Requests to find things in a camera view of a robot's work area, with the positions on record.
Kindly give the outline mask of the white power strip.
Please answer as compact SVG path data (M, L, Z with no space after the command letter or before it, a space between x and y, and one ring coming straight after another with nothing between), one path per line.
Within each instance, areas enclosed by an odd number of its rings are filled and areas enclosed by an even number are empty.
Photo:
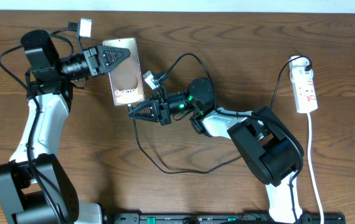
M306 72L303 67L294 67L290 70L289 76L292 82L296 111L307 114L317 110L318 103L313 82L313 69Z

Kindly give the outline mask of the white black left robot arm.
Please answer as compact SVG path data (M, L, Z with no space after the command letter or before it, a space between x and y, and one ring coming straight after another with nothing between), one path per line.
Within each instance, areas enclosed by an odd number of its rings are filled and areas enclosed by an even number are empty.
M21 38L30 68L21 80L29 115L10 160L0 165L0 204L8 223L106 223L97 203L83 202L58 160L77 80L105 75L130 56L126 48L94 46L60 57L58 32Z

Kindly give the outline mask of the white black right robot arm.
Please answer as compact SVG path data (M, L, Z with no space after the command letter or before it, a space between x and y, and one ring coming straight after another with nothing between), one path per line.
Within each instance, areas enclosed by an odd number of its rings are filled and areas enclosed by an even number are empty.
M192 81L187 90L167 93L164 86L136 106L128 107L133 121L171 124L175 114L188 116L197 134L230 139L252 174L267 188L269 214L279 223L298 223L302 210L296 177L303 168L303 148L273 111L236 112L217 105L207 78Z

